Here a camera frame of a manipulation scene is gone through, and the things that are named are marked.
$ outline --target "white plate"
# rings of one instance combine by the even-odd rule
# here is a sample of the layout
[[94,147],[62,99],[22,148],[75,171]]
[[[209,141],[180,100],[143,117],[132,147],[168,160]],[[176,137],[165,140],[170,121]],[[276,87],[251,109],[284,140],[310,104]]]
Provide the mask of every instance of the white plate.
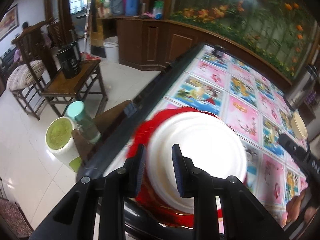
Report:
[[177,114],[161,124],[147,147],[147,173],[155,192],[177,210],[193,213],[192,198],[181,198],[172,164],[172,145],[211,176],[244,181],[246,155],[238,136],[221,120],[204,113]]

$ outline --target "floral mural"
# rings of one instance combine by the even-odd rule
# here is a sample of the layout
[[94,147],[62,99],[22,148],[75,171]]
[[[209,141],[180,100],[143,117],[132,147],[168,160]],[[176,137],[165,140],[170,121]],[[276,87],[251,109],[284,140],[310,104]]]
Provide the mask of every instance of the floral mural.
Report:
[[317,27],[301,0],[173,0],[170,19],[225,36],[294,80]]

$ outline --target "seat cushion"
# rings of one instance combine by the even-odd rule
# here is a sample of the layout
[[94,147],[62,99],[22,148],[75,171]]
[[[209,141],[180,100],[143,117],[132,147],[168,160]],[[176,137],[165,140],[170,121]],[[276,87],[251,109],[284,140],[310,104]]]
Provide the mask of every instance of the seat cushion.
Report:
[[[33,72],[37,78],[41,77],[44,72],[44,64],[41,60],[30,62]],[[35,82],[27,64],[18,66],[10,75],[7,81],[7,89],[10,91],[25,89]]]

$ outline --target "framed painting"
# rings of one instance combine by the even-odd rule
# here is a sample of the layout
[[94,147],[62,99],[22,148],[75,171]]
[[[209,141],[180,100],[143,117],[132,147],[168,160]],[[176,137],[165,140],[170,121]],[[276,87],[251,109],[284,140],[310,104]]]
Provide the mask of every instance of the framed painting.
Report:
[[18,26],[18,5],[16,4],[6,12],[0,22],[0,41]]

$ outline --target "beige bowl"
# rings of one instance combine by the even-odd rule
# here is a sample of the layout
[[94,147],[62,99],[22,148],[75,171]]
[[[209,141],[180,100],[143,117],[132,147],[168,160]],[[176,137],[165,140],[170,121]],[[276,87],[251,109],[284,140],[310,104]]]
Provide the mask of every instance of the beige bowl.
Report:
[[307,139],[308,138],[308,132],[307,128],[300,117],[300,115],[297,112],[294,112],[291,119],[291,127],[295,134],[295,136],[298,139]]

